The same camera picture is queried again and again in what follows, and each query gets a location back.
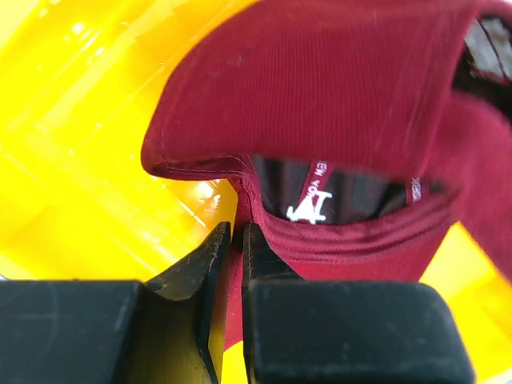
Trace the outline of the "red baseball cap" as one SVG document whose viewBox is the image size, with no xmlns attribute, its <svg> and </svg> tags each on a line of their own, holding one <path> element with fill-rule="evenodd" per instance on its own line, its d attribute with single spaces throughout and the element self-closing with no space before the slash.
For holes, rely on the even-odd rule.
<svg viewBox="0 0 512 384">
<path fill-rule="evenodd" d="M 260 1 L 169 77 L 142 144 L 161 178 L 225 178 L 311 280 L 417 281 L 460 222 L 511 275 L 504 1 Z"/>
</svg>

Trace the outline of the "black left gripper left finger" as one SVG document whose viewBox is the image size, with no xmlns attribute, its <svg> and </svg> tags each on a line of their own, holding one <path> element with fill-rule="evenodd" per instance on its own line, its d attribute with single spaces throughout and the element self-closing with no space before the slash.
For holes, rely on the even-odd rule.
<svg viewBox="0 0 512 384">
<path fill-rule="evenodd" d="M 222 222 L 148 282 L 2 282 L 2 382 L 220 382 L 229 256 Z"/>
</svg>

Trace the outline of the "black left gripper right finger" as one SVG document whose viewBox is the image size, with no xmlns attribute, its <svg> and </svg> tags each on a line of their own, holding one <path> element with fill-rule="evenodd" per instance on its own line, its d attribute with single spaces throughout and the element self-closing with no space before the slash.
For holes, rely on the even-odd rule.
<svg viewBox="0 0 512 384">
<path fill-rule="evenodd" d="M 449 307 L 418 282 L 301 278 L 260 227 L 243 235 L 243 355 L 251 383 L 472 383 Z"/>
</svg>

